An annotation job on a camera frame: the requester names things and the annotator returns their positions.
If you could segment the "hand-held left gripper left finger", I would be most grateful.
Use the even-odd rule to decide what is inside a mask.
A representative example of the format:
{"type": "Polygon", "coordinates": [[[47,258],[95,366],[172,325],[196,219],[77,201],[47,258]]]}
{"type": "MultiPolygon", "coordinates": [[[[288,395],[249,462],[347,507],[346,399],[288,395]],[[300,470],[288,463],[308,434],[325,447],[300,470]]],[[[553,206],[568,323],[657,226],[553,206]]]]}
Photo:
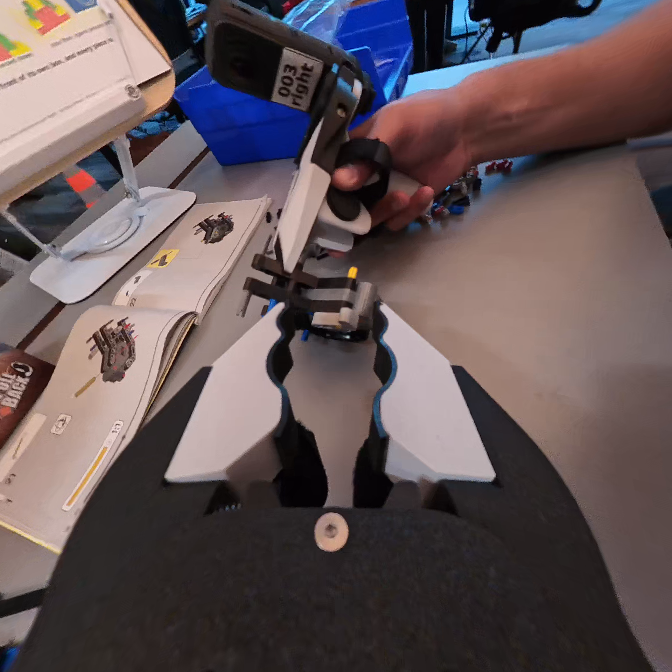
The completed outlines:
{"type": "Polygon", "coordinates": [[[281,470],[272,435],[282,395],[267,371],[281,338],[279,303],[212,365],[164,474],[168,483],[273,481],[281,470]]]}

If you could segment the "black toy chassis assembly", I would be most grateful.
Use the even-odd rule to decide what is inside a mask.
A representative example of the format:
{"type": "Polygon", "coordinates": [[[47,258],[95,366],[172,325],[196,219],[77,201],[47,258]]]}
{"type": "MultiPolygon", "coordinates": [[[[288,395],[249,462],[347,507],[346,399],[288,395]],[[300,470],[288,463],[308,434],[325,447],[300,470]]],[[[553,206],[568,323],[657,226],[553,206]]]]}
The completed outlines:
{"type": "Polygon", "coordinates": [[[269,254],[256,254],[251,267],[270,281],[248,277],[237,315],[244,317],[252,297],[265,301],[262,315],[280,303],[293,306],[294,323],[306,341],[310,335],[325,340],[364,343],[372,334],[374,306],[379,300],[376,285],[360,280],[356,267],[345,275],[319,277],[299,263],[292,272],[269,254]]]}

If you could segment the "instruction booklet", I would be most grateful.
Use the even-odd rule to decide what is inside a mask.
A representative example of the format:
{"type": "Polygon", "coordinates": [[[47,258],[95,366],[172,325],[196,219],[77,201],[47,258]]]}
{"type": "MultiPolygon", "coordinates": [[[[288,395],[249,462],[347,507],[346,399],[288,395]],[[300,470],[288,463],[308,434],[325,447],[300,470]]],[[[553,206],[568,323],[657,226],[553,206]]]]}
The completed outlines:
{"type": "Polygon", "coordinates": [[[1,453],[1,528],[63,550],[88,498],[139,430],[272,198],[197,204],[109,305],[74,323],[44,392],[1,453]]]}

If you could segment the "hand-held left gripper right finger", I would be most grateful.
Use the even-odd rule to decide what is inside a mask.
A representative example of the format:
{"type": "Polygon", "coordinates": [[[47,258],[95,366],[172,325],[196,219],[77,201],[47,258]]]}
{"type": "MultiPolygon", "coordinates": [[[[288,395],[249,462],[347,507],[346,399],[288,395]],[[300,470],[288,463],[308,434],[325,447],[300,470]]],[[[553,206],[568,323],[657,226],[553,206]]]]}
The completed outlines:
{"type": "Polygon", "coordinates": [[[416,483],[496,477],[452,365],[387,304],[374,307],[370,459],[392,480],[416,483]]]}

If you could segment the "scattered small brick pieces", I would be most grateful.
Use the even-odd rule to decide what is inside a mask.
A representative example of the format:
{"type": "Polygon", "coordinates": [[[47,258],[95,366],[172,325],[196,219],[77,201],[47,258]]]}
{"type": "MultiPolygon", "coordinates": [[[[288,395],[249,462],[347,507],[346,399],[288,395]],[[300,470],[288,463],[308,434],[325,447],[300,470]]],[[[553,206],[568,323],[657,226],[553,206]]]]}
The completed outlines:
{"type": "Polygon", "coordinates": [[[473,197],[480,195],[484,177],[508,175],[513,165],[513,159],[509,158],[490,161],[483,165],[472,165],[434,197],[427,216],[433,221],[441,221],[450,216],[464,214],[471,206],[473,197]]]}

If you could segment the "monster truck set box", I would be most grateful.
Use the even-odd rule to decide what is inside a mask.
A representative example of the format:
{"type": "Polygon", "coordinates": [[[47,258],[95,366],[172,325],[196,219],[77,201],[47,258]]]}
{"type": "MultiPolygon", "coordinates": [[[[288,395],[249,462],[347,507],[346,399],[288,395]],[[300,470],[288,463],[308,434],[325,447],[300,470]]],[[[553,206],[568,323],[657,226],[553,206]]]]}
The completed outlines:
{"type": "Polygon", "coordinates": [[[55,366],[1,344],[1,447],[46,389],[55,366]]]}

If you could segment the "white document stand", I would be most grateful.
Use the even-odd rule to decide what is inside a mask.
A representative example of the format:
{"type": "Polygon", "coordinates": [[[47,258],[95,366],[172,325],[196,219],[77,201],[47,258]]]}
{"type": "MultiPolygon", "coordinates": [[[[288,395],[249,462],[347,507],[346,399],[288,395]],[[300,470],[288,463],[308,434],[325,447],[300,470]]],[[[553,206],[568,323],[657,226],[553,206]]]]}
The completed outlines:
{"type": "Polygon", "coordinates": [[[30,281],[84,300],[194,205],[191,191],[139,186],[129,130],[172,100],[165,49],[127,1],[1,2],[1,214],[46,259],[30,281]],[[9,212],[32,189],[112,143],[124,196],[63,246],[9,212]]]}

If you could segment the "blue plastic bin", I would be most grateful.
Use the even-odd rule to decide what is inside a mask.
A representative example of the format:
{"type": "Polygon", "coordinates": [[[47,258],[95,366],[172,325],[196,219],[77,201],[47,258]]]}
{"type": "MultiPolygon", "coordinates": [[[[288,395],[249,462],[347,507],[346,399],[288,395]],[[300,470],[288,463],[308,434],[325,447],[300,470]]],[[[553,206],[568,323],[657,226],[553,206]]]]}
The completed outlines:
{"type": "Polygon", "coordinates": [[[373,111],[402,95],[413,68],[413,38],[404,1],[351,4],[337,41],[369,75],[376,91],[373,111]]]}
{"type": "Polygon", "coordinates": [[[223,166],[294,159],[308,130],[308,114],[223,87],[206,67],[174,98],[223,166]]]}

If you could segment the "person's right hand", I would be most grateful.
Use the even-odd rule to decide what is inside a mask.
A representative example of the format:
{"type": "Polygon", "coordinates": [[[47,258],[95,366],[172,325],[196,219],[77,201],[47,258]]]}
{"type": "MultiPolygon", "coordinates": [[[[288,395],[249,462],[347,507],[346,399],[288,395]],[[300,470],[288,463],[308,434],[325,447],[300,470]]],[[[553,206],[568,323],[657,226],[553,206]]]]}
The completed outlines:
{"type": "Polygon", "coordinates": [[[371,210],[373,226],[401,230],[473,164],[464,136],[468,102],[462,85],[422,91],[384,106],[355,128],[354,136],[386,144],[393,169],[419,184],[412,195],[390,190],[371,210]]]}

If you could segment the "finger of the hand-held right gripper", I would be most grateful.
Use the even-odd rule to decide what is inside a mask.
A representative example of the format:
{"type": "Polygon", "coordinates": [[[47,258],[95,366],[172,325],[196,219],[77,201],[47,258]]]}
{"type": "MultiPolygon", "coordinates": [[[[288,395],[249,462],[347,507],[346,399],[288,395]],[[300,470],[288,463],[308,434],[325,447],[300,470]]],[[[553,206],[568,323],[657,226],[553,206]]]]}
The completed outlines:
{"type": "Polygon", "coordinates": [[[276,258],[294,272],[307,245],[333,173],[333,124],[322,119],[300,158],[278,223],[276,258]]]}
{"type": "Polygon", "coordinates": [[[354,245],[354,236],[344,230],[318,231],[314,243],[328,253],[347,253],[354,245]]]}

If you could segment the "black swivel chair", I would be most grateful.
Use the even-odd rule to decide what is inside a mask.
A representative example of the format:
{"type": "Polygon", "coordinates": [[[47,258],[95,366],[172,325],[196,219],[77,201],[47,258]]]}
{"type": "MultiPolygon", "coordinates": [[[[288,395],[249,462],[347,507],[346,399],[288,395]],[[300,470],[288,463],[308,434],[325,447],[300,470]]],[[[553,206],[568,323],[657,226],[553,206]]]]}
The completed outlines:
{"type": "Polygon", "coordinates": [[[513,40],[513,54],[519,50],[526,29],[564,18],[583,18],[592,14],[602,1],[469,1],[468,14],[474,22],[487,21],[492,30],[485,45],[491,55],[502,39],[513,40]]]}

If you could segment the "person's right forearm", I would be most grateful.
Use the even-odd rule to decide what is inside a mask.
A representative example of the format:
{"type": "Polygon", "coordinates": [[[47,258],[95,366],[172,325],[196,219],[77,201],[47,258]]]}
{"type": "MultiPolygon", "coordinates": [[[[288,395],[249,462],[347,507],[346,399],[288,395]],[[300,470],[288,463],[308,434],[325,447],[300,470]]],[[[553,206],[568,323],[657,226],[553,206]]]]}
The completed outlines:
{"type": "Polygon", "coordinates": [[[609,145],[671,130],[671,24],[614,32],[460,85],[472,161],[609,145]]]}

